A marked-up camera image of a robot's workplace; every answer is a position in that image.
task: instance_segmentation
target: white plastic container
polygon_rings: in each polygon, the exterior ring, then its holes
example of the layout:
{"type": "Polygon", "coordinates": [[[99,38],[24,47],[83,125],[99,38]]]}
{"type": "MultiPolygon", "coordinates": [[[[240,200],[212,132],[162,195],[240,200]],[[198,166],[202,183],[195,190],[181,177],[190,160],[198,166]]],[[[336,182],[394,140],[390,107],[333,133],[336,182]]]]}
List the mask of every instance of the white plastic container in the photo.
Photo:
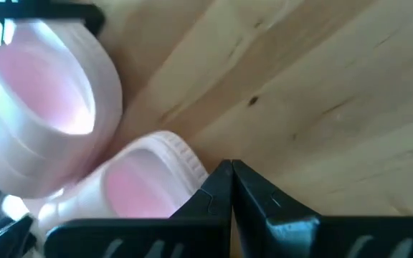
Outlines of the white plastic container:
{"type": "Polygon", "coordinates": [[[117,72],[81,23],[15,24],[0,47],[0,189],[41,198],[85,175],[121,115],[117,72]]]}

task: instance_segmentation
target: plastic container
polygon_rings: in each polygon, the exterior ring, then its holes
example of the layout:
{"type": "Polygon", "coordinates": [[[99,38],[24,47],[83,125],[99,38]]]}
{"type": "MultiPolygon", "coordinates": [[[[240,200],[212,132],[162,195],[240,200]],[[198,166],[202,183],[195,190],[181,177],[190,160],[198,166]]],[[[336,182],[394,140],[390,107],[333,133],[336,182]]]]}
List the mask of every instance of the plastic container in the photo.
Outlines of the plastic container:
{"type": "Polygon", "coordinates": [[[117,128],[122,92],[109,56],[80,23],[14,26],[0,46],[0,189],[41,198],[90,171],[117,128]]]}
{"type": "Polygon", "coordinates": [[[168,218],[207,177],[190,147],[174,133],[161,131],[129,144],[41,208],[45,200],[25,203],[43,232],[72,219],[168,218]]]}

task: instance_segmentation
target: wooden surface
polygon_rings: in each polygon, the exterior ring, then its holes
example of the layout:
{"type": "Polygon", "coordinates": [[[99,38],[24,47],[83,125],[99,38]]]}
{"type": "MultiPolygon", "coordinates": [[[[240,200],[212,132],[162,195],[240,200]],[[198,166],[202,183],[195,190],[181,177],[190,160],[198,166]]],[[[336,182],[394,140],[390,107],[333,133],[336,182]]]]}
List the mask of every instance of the wooden surface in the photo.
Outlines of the wooden surface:
{"type": "Polygon", "coordinates": [[[95,0],[126,111],[322,214],[413,214],[413,1],[95,0]]]}

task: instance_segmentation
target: pink cup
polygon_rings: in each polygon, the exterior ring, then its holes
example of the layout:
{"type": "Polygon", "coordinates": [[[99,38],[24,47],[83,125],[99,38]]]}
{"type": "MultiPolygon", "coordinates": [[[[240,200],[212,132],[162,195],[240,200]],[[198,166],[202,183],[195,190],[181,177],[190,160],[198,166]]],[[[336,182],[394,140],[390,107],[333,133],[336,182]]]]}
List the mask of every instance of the pink cup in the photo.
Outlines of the pink cup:
{"type": "Polygon", "coordinates": [[[118,125],[122,93],[80,23],[14,26],[12,42],[0,46],[0,189],[41,198],[90,171],[118,125]]]}
{"type": "Polygon", "coordinates": [[[61,196],[25,203],[44,233],[72,219],[168,218],[207,176],[179,136],[161,131],[130,143],[61,196]]]}

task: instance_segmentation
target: wood grain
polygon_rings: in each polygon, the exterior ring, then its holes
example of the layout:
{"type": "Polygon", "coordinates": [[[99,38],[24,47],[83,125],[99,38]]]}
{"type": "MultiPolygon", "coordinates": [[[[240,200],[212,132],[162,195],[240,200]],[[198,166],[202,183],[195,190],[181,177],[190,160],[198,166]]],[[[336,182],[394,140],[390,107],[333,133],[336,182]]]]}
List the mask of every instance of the wood grain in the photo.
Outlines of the wood grain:
{"type": "Polygon", "coordinates": [[[105,5],[127,100],[107,157],[169,129],[322,214],[413,214],[413,1],[105,5]]]}

